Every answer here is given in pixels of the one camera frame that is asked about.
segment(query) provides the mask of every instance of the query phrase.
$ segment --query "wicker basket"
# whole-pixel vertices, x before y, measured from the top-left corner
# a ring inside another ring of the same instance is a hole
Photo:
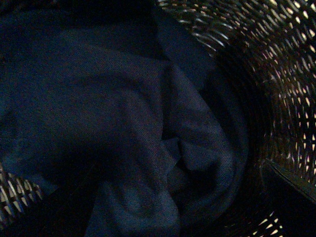
[[[205,233],[285,237],[259,166],[271,159],[316,186],[316,3],[313,0],[157,0],[215,57],[242,101],[250,160],[231,208]],[[1,227],[42,197],[1,174]]]

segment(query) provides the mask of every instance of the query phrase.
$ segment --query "woven texture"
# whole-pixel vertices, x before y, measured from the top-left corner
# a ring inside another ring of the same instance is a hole
[[[272,159],[316,185],[315,1],[157,0],[157,5],[217,58],[248,116],[251,160],[236,203],[216,231],[285,237],[266,201],[258,166]],[[1,187],[2,228],[41,197],[38,186],[6,173]]]

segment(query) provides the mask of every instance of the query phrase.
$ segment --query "cloth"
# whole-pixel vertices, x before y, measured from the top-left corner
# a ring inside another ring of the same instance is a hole
[[[111,24],[60,10],[11,15],[0,47],[3,168],[50,194],[101,161],[87,237],[192,236],[234,200],[246,122],[213,59],[161,10]],[[209,81],[228,91],[218,106],[237,136],[199,94]]]

